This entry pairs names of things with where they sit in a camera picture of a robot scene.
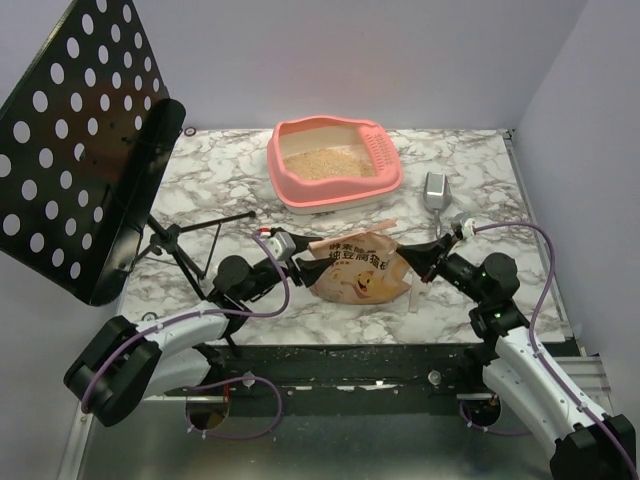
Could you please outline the silver metal litter scoop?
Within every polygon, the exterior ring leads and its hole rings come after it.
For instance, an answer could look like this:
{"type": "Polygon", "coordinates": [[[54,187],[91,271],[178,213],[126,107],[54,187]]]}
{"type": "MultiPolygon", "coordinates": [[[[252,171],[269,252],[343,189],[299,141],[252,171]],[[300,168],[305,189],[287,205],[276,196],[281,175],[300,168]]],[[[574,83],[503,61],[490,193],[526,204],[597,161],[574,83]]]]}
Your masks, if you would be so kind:
{"type": "Polygon", "coordinates": [[[451,191],[444,173],[428,172],[423,189],[425,208],[433,216],[435,236],[442,235],[441,214],[451,204],[451,191]]]}

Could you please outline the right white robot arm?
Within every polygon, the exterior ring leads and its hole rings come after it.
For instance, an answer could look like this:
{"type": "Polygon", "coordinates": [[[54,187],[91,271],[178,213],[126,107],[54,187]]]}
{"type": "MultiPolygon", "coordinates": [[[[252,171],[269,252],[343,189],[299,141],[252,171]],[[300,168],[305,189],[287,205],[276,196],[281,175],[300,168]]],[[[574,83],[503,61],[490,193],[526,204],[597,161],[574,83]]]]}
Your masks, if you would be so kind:
{"type": "Polygon", "coordinates": [[[555,479],[636,479],[636,433],[611,415],[560,367],[513,299],[520,287],[513,258],[492,253],[475,266],[453,253],[445,235],[402,245],[398,254],[423,283],[440,277],[474,303],[470,323],[480,344],[467,350],[460,379],[469,390],[488,388],[543,447],[555,479]]]}

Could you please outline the pink cat litter box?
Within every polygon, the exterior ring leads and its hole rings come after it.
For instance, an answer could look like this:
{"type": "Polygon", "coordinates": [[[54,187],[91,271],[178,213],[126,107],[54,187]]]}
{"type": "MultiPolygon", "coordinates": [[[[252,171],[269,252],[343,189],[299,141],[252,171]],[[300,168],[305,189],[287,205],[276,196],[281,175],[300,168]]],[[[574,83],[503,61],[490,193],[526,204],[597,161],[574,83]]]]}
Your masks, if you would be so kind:
{"type": "Polygon", "coordinates": [[[311,116],[280,122],[268,141],[266,161],[276,195],[297,214],[374,203],[390,195],[403,180],[402,163],[387,131],[364,119],[311,116]],[[307,180],[285,166],[288,157],[329,149],[369,162],[374,174],[307,180]]]}

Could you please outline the beige cat litter bag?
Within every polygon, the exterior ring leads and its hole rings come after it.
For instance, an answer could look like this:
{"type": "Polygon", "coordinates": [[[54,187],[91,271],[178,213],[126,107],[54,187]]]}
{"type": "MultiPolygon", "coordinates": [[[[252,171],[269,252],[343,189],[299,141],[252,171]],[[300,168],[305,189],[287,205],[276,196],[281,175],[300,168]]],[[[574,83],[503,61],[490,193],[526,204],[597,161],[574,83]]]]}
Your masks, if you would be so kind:
{"type": "Polygon", "coordinates": [[[369,229],[314,241],[308,250],[317,260],[333,264],[310,287],[318,298],[338,304],[389,303],[409,291],[404,281],[409,265],[398,253],[399,243],[385,234],[396,226],[385,220],[369,229]]]}

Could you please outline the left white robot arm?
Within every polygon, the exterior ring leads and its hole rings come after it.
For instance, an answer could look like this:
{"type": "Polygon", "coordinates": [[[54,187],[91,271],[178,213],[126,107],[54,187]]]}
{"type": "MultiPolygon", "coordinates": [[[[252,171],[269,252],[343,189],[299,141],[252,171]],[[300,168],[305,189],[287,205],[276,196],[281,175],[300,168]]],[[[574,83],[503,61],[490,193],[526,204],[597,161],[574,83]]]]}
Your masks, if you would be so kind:
{"type": "Polygon", "coordinates": [[[333,263],[330,258],[299,259],[299,254],[321,245],[320,237],[261,228],[252,239],[265,259],[251,265],[240,255],[224,258],[209,295],[191,309],[137,323],[119,315],[102,326],[63,377],[84,413],[105,427],[113,426],[145,397],[171,389],[172,374],[201,395],[214,393],[222,372],[197,345],[230,339],[255,315],[247,303],[277,285],[311,287],[333,263]]]}

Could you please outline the grey bag sealing clip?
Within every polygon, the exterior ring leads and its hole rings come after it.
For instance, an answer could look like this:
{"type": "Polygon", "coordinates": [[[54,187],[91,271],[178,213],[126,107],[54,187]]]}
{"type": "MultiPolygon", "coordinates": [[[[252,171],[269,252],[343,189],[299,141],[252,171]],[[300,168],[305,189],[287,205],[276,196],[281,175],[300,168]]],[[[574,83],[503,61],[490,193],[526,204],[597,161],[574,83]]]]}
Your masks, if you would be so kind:
{"type": "Polygon", "coordinates": [[[429,293],[430,283],[424,283],[420,276],[412,276],[411,289],[409,291],[408,312],[417,313],[420,310],[421,298],[429,293]]]}

